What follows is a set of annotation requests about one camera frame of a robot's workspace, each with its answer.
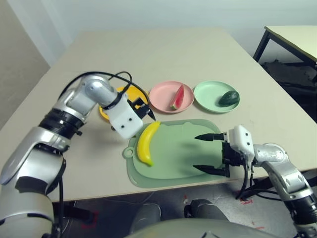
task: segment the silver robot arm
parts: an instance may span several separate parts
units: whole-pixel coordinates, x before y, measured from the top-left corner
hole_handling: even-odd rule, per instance
[[[230,146],[247,158],[247,164],[266,170],[278,195],[290,211],[298,235],[317,237],[317,199],[302,173],[290,162],[279,145],[253,144],[251,134],[243,126],[229,131]]]
[[[66,161],[62,154],[70,139],[81,134],[79,128],[96,104],[104,108],[123,138],[132,137],[143,126],[126,94],[118,93],[105,77],[84,75],[76,88],[59,98],[39,126],[31,129],[4,165],[0,175],[0,237],[58,236],[47,194],[63,175]]]
[[[290,211],[298,234],[303,238],[317,237],[317,199],[302,173],[289,161],[286,151],[279,145],[268,143],[253,144],[251,133],[238,125],[229,132],[221,134],[203,134],[195,137],[199,140],[222,140],[221,169],[213,166],[194,165],[195,168],[212,175],[230,177],[230,166],[245,167],[252,165],[264,168],[281,200]]]

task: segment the green cutting board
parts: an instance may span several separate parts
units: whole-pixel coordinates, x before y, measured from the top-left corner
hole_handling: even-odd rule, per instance
[[[127,171],[133,184],[144,188],[181,185],[219,179],[197,170],[193,165],[222,164],[221,141],[201,141],[195,136],[220,133],[211,121],[203,119],[163,121],[150,142],[152,167],[142,163],[137,156],[137,142],[143,128],[130,139],[123,151]]]

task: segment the beige table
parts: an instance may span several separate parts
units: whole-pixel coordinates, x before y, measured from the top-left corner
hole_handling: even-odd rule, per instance
[[[208,119],[222,131],[242,124],[252,133],[255,143],[282,145],[299,169],[317,168],[315,122],[231,36],[218,28],[81,34],[2,128],[0,167],[30,128],[38,125],[51,109],[63,87],[89,70],[129,71],[134,81],[146,90],[166,80],[182,81],[192,88],[206,80],[228,83],[241,95],[239,107],[229,113],[208,113],[194,103],[182,113],[156,113],[156,117],[162,121]],[[111,83],[122,85],[115,80]],[[126,162],[121,156],[128,141],[110,129],[97,108],[82,132],[82,136],[73,137],[70,150],[65,153],[65,200],[146,191],[134,186],[128,178]],[[256,169],[255,175],[265,176],[266,172]],[[242,176],[243,168],[231,168],[230,179]],[[58,200],[58,189],[50,197]]]
[[[259,61],[270,39],[317,69],[317,26],[266,26],[253,56],[256,61]]]

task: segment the avocado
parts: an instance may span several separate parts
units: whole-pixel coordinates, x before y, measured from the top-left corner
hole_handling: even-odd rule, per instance
[[[218,104],[221,107],[228,107],[240,101],[240,96],[237,91],[226,92],[219,100]]]

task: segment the yellow banana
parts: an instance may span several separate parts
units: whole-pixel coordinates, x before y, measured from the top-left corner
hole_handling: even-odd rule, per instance
[[[137,145],[139,159],[149,166],[153,166],[153,161],[151,160],[150,155],[150,141],[154,133],[157,131],[159,125],[160,121],[155,121],[148,125],[147,128],[145,128],[142,132]]]

